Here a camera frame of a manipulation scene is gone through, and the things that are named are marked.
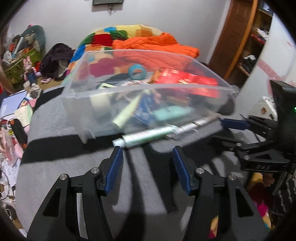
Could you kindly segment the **green grey neck pillow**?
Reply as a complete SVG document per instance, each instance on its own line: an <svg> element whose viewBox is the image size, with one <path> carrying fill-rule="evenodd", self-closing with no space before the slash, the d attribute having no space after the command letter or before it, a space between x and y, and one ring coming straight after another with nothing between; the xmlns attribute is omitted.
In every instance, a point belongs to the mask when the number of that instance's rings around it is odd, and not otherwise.
<svg viewBox="0 0 296 241"><path fill-rule="evenodd" d="M22 34L23 40L28 46L33 46L37 52L43 52L46 38L44 29L40 25L28 27Z"/></svg>

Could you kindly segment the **blue tape roll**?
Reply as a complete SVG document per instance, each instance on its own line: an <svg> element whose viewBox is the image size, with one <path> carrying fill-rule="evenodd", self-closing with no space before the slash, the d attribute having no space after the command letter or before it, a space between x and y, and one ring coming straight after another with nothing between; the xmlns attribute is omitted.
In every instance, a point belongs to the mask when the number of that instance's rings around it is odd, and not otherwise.
<svg viewBox="0 0 296 241"><path fill-rule="evenodd" d="M144 80L147 77L147 71L144 66L134 64L128 69L128 76L131 80Z"/></svg>

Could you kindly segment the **white suitcase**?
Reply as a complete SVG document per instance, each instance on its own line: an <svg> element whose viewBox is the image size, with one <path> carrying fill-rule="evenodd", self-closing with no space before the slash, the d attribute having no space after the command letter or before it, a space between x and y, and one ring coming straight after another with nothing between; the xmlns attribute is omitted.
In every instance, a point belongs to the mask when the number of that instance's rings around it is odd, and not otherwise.
<svg viewBox="0 0 296 241"><path fill-rule="evenodd" d="M248 113L248 115L258 116L261 118L267 118L273 121L278 120L278 114L276 111L276 106L274 101L267 97L263 96L259 102L257 102Z"/></svg>

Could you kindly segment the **wooden shelf unit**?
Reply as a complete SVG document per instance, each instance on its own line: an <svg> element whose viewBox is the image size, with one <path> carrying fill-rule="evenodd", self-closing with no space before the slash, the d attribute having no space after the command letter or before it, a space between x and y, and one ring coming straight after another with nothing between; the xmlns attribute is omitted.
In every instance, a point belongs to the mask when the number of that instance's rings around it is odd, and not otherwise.
<svg viewBox="0 0 296 241"><path fill-rule="evenodd" d="M247 81L268 39L272 20L273 10L266 2L258 1L249 36L229 78L231 84L241 88Z"/></svg>

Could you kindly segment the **colourful patchwork quilt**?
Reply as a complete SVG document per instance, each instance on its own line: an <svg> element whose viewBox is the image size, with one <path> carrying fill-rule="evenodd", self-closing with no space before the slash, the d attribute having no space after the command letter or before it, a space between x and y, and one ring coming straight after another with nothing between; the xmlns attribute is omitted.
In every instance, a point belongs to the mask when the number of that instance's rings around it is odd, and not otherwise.
<svg viewBox="0 0 296 241"><path fill-rule="evenodd" d="M163 32L157 28L137 24L137 25L115 25L113 27L97 30L86 36L79 46L75 49L74 54L68 64L66 77L61 85L66 85L69 80L71 70L75 67L76 62L86 51L105 51L111 50L114 40L127 40L133 37L151 37L159 36Z"/></svg>

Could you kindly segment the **small black wall screen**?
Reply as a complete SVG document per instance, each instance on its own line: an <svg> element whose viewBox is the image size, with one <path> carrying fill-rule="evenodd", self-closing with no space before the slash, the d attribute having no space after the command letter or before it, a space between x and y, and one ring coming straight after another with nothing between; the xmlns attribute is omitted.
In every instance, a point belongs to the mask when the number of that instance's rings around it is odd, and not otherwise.
<svg viewBox="0 0 296 241"><path fill-rule="evenodd" d="M92 5L102 5L102 4L122 4L123 0L93 0Z"/></svg>

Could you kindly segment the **blue notebook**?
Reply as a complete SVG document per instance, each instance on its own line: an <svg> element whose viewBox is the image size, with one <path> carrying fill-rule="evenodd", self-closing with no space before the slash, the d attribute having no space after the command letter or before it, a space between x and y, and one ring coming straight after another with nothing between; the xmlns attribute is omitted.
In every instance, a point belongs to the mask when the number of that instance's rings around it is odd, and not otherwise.
<svg viewBox="0 0 296 241"><path fill-rule="evenodd" d="M3 99L1 103L1 118L14 114L22 100L27 96L27 91L22 90L16 94L10 95Z"/></svg>

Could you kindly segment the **red gold packet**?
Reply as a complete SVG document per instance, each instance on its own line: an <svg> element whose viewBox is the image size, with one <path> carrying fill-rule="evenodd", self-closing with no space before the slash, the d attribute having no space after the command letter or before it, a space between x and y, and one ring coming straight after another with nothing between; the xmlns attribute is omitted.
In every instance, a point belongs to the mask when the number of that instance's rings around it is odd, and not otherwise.
<svg viewBox="0 0 296 241"><path fill-rule="evenodd" d="M156 84L190 84L218 86L218 81L215 78L194 75L184 71L168 68L156 71L152 77L152 80L153 83ZM219 91L217 89L211 89L208 87L192 88L191 94L212 98L218 98L220 96Z"/></svg>

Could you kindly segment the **white silver pen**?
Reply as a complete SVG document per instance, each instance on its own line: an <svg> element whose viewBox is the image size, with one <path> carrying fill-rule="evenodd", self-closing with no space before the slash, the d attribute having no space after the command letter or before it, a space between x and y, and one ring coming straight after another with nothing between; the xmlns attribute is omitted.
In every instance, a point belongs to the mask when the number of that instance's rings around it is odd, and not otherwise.
<svg viewBox="0 0 296 241"><path fill-rule="evenodd" d="M206 126L207 124L212 123L213 121L216 121L218 118L219 118L219 114L216 114L216 113L200 118L191 123L178 127L177 130L174 131L172 134L169 134L168 137L177 138L182 134L185 134L191 131L196 131L197 129L203 126Z"/></svg>

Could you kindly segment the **black orange slipper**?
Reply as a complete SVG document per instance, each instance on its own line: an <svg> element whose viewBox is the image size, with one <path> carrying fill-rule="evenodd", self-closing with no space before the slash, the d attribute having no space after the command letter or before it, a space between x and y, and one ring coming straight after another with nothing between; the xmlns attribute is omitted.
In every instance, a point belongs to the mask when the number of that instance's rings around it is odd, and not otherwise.
<svg viewBox="0 0 296 241"><path fill-rule="evenodd" d="M10 125L18 143L22 149L25 150L27 148L28 135L25 132L21 122L17 118L14 118L11 120Z"/></svg>

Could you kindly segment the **clear plastic storage box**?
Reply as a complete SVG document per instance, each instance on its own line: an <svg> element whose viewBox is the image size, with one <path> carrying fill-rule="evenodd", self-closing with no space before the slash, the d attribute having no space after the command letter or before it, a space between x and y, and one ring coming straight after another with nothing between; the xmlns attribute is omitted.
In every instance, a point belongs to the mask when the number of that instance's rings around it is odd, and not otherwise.
<svg viewBox="0 0 296 241"><path fill-rule="evenodd" d="M235 90L195 58L152 50L87 51L62 93L81 141L181 128L219 113Z"/></svg>

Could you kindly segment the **white ointment tube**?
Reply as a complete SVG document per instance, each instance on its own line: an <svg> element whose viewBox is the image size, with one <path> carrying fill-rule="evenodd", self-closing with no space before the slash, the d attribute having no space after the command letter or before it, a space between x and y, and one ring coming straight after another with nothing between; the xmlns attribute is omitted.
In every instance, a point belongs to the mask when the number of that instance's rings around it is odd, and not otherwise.
<svg viewBox="0 0 296 241"><path fill-rule="evenodd" d="M154 140L165 137L178 130L177 126L167 125L160 128L153 128L129 135L123 135L122 138L118 138L112 141L114 147L119 146L121 148L131 148L139 146Z"/></svg>

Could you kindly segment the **white tape roll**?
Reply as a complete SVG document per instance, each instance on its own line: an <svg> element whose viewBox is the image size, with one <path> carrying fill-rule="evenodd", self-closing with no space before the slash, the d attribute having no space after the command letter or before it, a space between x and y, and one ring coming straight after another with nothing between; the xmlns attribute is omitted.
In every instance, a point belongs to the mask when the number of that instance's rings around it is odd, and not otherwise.
<svg viewBox="0 0 296 241"><path fill-rule="evenodd" d="M92 95L89 99L96 118L100 118L109 112L110 100L107 95Z"/></svg>

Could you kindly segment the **light green tube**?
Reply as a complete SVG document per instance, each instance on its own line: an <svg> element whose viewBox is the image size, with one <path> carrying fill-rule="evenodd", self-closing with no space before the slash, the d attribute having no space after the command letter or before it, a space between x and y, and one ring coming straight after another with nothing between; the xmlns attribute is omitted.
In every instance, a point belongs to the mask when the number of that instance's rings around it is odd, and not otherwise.
<svg viewBox="0 0 296 241"><path fill-rule="evenodd" d="M132 100L112 121L112 125L116 130L122 130L129 119L133 116L137 106L142 98L142 95L138 95Z"/></svg>

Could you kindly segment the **green basket of clutter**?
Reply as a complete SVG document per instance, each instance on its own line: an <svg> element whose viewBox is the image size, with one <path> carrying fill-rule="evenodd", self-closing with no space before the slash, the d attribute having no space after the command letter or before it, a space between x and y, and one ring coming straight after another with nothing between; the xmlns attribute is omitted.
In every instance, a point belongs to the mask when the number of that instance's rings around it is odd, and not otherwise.
<svg viewBox="0 0 296 241"><path fill-rule="evenodd" d="M37 34L31 33L20 37L18 41L13 42L13 51L9 52L8 59L3 59L3 67L8 80L12 85L23 80L23 60L30 57L35 67L41 61L42 51L37 41Z"/></svg>

